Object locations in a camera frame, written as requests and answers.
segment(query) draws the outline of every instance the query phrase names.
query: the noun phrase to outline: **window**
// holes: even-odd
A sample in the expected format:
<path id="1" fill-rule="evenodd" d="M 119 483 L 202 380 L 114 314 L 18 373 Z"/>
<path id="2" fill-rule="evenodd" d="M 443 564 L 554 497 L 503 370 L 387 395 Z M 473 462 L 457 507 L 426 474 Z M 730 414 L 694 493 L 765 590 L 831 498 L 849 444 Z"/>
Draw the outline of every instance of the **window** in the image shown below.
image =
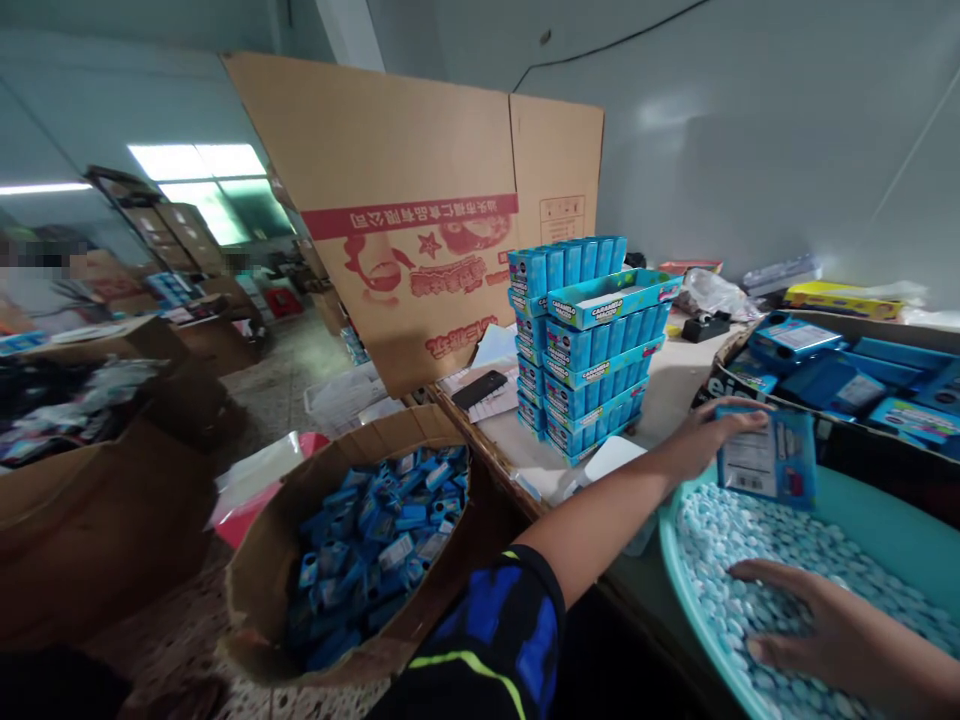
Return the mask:
<path id="1" fill-rule="evenodd" d="M 196 205 L 220 245 L 293 235 L 251 145 L 129 145 L 173 202 Z"/>

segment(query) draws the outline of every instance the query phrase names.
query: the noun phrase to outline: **electrical cable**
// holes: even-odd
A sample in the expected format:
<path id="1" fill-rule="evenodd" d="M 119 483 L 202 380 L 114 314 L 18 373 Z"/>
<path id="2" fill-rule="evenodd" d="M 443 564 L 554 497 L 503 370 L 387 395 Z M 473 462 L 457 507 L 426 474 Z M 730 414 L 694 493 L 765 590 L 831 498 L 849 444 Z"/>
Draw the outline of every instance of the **electrical cable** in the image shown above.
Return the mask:
<path id="1" fill-rule="evenodd" d="M 531 65 L 530 67 L 528 67 L 526 70 L 523 71 L 523 75 L 520 76 L 520 80 L 517 81 L 517 84 L 514 85 L 513 90 L 511 90 L 511 92 L 516 92 L 517 90 L 520 89 L 520 86 L 523 84 L 523 81 L 526 80 L 527 78 L 527 73 L 529 73 L 531 70 L 534 70 L 538 67 L 550 67 L 552 65 L 563 65 L 568 62 L 573 62 L 574 60 L 580 60 L 585 57 L 590 57 L 591 55 L 596 55 L 597 53 L 601 53 L 604 50 L 609 50 L 610 48 L 616 47 L 617 45 L 622 45 L 628 40 L 633 40 L 634 38 L 638 38 L 641 35 L 646 35 L 648 32 L 652 32 L 653 30 L 656 30 L 659 27 L 663 27 L 668 22 L 676 20 L 681 15 L 686 15 L 691 10 L 696 10 L 701 5 L 706 5 L 708 2 L 710 2 L 710 0 L 698 0 L 692 5 L 688 5 L 682 10 L 678 10 L 673 15 L 670 15 L 669 17 L 665 17 L 663 20 L 660 20 L 659 22 L 656 22 L 653 25 L 645 27 L 642 30 L 637 30 L 635 33 L 631 33 L 626 37 L 620 38 L 619 40 L 614 40 L 612 43 L 608 43 L 607 45 L 603 45 L 602 47 L 594 48 L 593 50 L 587 50 L 586 52 L 582 52 L 579 55 L 572 55 L 568 58 L 563 58 L 562 60 L 550 60 L 548 62 L 536 63 L 534 65 Z"/>

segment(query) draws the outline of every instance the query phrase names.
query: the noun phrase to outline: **cardboard box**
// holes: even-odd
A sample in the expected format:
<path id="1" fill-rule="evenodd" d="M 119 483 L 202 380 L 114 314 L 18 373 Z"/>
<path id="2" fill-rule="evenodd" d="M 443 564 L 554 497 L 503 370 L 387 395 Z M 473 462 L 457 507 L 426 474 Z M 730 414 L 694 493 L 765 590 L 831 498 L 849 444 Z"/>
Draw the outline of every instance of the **cardboard box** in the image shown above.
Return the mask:
<path id="1" fill-rule="evenodd" d="M 167 377 L 149 388 L 152 398 L 146 417 L 170 437 L 200 452 L 208 452 L 243 431 L 224 387 L 200 358 L 189 357 Z"/>
<path id="2" fill-rule="evenodd" d="M 0 648 L 78 643 L 194 575 L 212 461 L 142 416 L 0 484 Z"/>
<path id="3" fill-rule="evenodd" d="M 263 324 L 263 315 L 260 313 L 260 310 L 254 304 L 246 290 L 243 289 L 240 283 L 237 282 L 237 279 L 232 275 L 210 278 L 209 280 L 198 283 L 198 285 L 205 295 L 212 295 L 213 293 L 226 295 L 227 300 L 230 302 L 230 307 L 234 311 L 231 314 L 233 319 L 249 317 L 254 319 L 258 324 Z"/>
<path id="4" fill-rule="evenodd" d="M 117 331 L 94 340 L 48 343 L 27 350 L 23 356 L 25 359 L 44 357 L 61 365 L 103 362 L 110 355 L 123 359 L 169 360 L 167 372 L 172 372 L 190 356 L 189 348 L 170 325 L 154 315 L 95 327 L 116 328 Z"/>
<path id="5" fill-rule="evenodd" d="M 350 326 L 350 321 L 343 314 L 340 307 L 340 296 L 333 287 L 324 288 L 321 292 L 310 293 L 313 300 L 313 306 L 326 325 L 327 331 L 331 335 L 339 335 L 340 331 Z"/>
<path id="6" fill-rule="evenodd" d="M 492 562 L 516 536 L 512 515 L 482 463 L 471 466 L 470 501 L 406 606 L 379 635 L 337 665 L 306 675 L 279 648 L 286 627 L 287 581 L 300 559 L 297 528 L 321 508 L 324 497 L 340 487 L 351 466 L 397 458 L 422 445 L 463 444 L 443 411 L 424 405 L 358 428 L 290 472 L 227 566 L 232 628 L 220 638 L 218 654 L 264 686 L 359 685 L 400 672 L 469 574 Z"/>
<path id="7" fill-rule="evenodd" d="M 915 345 L 960 354 L 960 334 L 911 325 L 844 317 L 831 313 L 794 311 L 798 319 L 841 333 Z M 727 370 L 746 345 L 752 328 L 731 337 L 713 359 L 710 375 L 697 391 L 697 407 L 724 395 L 756 398 L 784 407 L 800 407 L 774 394 L 766 395 Z M 883 490 L 960 530 L 960 463 L 855 423 L 802 408 L 815 418 L 817 462 Z"/>
<path id="8" fill-rule="evenodd" d="M 203 272 L 211 275 L 227 272 L 220 246 L 195 206 L 166 203 L 155 206 L 155 209 Z"/>
<path id="9" fill-rule="evenodd" d="M 233 326 L 227 315 L 174 327 L 174 332 L 217 377 L 245 370 L 260 362 L 260 353 Z"/>
<path id="10" fill-rule="evenodd" d="M 594 232 L 600 108 L 266 55 L 224 62 L 394 397 L 513 322 L 508 251 Z"/>

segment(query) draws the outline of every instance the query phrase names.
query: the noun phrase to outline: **yellow box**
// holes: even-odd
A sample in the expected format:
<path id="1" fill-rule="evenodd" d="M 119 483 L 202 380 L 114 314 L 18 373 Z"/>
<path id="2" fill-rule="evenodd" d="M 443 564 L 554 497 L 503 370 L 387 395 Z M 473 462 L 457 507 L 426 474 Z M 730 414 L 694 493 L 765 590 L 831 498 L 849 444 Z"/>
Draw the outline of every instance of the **yellow box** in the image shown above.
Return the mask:
<path id="1" fill-rule="evenodd" d="M 844 290 L 859 289 L 856 285 L 841 285 L 819 280 L 801 283 L 787 290 L 786 295 L 783 296 L 783 305 L 793 310 L 823 310 L 869 320 L 896 321 L 899 318 L 900 310 L 905 304 L 903 302 L 868 300 L 843 294 Z"/>

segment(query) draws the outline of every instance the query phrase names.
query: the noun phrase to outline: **black and blue shirt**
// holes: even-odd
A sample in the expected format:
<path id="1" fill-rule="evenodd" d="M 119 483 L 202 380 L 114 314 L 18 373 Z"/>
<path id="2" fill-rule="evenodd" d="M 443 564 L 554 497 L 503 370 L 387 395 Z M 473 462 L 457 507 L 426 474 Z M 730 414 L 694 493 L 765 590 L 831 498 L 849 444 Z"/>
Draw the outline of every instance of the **black and blue shirt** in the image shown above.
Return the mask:
<path id="1" fill-rule="evenodd" d="M 553 570 L 514 545 L 470 576 L 368 718 L 545 718 L 565 621 Z"/>

